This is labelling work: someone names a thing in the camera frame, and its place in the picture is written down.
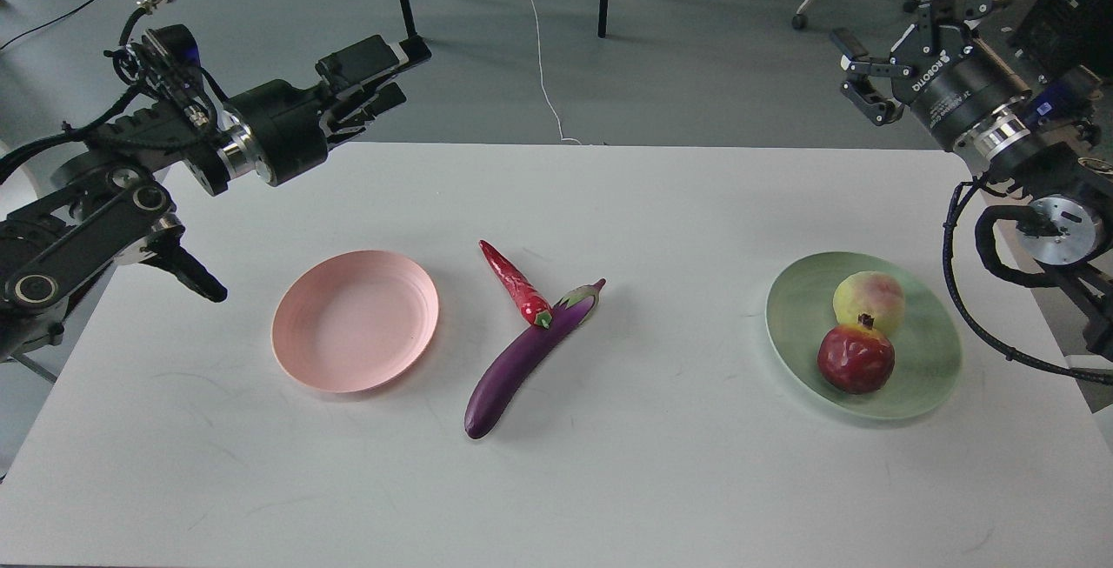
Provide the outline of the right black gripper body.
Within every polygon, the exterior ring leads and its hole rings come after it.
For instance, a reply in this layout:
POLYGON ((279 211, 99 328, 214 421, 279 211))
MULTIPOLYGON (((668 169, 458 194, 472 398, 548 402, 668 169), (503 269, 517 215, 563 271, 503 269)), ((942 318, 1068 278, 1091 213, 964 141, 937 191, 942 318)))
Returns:
POLYGON ((910 26, 894 45, 894 59, 909 66, 894 80, 894 98, 905 105, 943 150, 1001 107, 1032 97, 1009 65, 966 26, 939 26, 927 52, 929 32, 910 26))

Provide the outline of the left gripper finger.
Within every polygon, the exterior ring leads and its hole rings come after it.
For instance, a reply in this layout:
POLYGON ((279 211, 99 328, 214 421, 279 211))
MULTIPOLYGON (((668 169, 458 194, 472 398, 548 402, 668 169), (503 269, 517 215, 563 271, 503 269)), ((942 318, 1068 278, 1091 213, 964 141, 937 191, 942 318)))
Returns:
POLYGON ((357 90, 374 90, 431 57, 429 45, 420 36, 397 43, 372 36, 323 57, 317 62, 317 74, 331 96, 348 97, 357 90))
POLYGON ((367 125, 400 105, 407 97, 397 82, 362 88, 323 110, 323 139, 327 148, 336 148, 362 135, 367 125))

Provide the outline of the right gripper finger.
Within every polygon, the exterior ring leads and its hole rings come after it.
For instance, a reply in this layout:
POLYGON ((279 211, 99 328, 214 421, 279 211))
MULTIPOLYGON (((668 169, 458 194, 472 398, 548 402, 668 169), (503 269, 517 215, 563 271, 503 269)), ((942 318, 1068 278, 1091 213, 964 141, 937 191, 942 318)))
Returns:
POLYGON ((831 30, 830 40, 843 53, 840 60, 845 71, 845 79, 840 84, 843 96, 847 97, 874 125, 887 125, 902 119, 905 104, 895 97, 884 97, 870 79, 873 77, 908 79, 913 76, 913 66, 898 63, 895 59, 871 57, 851 30, 845 28, 831 30))
POLYGON ((942 53, 957 45, 963 57, 986 51, 977 25, 991 13, 991 0, 909 0, 904 6, 913 25, 896 43, 896 59, 912 60, 942 53))

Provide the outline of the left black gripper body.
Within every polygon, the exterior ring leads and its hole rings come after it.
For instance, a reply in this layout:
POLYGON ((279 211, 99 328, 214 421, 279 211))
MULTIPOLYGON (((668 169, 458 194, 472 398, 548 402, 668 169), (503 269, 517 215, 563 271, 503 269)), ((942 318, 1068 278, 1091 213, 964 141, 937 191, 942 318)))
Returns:
POLYGON ((317 87, 298 89, 273 80, 221 102, 219 151, 230 178, 255 172, 270 187, 280 186, 327 159, 317 87))

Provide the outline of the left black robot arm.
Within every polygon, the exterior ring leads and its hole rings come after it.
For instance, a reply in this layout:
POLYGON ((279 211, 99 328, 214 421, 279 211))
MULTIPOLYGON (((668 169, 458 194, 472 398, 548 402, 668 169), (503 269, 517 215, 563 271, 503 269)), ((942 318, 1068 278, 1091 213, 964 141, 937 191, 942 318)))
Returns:
POLYGON ((86 148, 55 172, 50 194, 4 216, 3 359, 59 344, 67 319, 120 259, 167 271, 221 302, 226 287, 183 247, 158 173, 183 164, 211 196, 252 172, 270 186, 290 182, 404 102, 395 77, 432 56, 420 36, 397 43, 372 36, 323 57, 309 88, 277 79, 228 97, 186 26, 132 40, 140 18, 173 1, 142 0, 124 22, 108 57, 126 91, 104 115, 3 157, 9 178, 57 145, 86 148))

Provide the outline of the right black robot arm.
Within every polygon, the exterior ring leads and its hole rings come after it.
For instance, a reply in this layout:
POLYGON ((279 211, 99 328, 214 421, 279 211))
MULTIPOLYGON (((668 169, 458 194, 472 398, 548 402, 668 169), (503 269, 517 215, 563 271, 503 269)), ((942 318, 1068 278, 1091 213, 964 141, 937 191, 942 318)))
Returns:
POLYGON ((982 18, 1012 0, 909 0, 913 20, 881 57, 850 30, 830 38, 843 53, 840 91, 874 125, 903 112, 971 172, 951 194, 943 222, 943 281, 961 319, 991 349, 1021 365, 1110 385, 1109 372, 1062 368, 994 337, 979 325, 951 266, 954 232, 975 192, 1002 199, 982 210, 975 247, 989 274, 1025 288, 1058 288, 1089 319, 1090 353, 1110 358, 1110 274, 1094 262, 1110 252, 1110 163, 1089 155, 1100 77, 1073 66, 1034 94, 982 40, 982 18))

